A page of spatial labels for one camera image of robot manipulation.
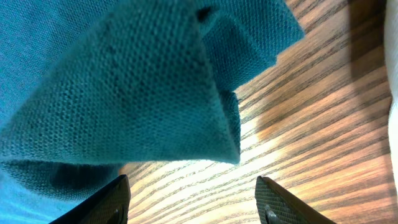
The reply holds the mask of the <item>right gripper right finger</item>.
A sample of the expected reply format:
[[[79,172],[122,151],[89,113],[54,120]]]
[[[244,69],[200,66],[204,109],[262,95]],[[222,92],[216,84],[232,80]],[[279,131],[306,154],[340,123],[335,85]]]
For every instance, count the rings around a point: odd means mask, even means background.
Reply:
[[[335,224],[269,177],[257,177],[254,197],[261,224]]]

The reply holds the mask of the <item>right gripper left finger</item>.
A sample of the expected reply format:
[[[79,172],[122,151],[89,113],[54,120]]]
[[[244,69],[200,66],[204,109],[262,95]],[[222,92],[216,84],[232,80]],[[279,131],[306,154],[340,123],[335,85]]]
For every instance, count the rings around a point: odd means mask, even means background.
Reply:
[[[127,224],[131,199],[127,175],[120,175],[50,224]]]

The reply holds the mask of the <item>blue t-shirt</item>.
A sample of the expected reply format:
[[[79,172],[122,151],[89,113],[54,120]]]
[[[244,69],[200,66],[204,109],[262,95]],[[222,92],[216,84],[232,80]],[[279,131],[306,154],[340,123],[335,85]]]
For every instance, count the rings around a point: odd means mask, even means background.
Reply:
[[[240,160],[235,91],[302,39],[283,1],[1,2],[1,222],[142,161]]]

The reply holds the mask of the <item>white garment pile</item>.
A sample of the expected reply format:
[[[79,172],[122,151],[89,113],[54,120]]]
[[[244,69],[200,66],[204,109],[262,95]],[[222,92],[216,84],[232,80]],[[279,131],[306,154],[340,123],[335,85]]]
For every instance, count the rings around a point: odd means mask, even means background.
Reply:
[[[392,172],[397,187],[397,0],[387,0],[384,23],[384,53],[387,78],[392,95],[388,119]]]

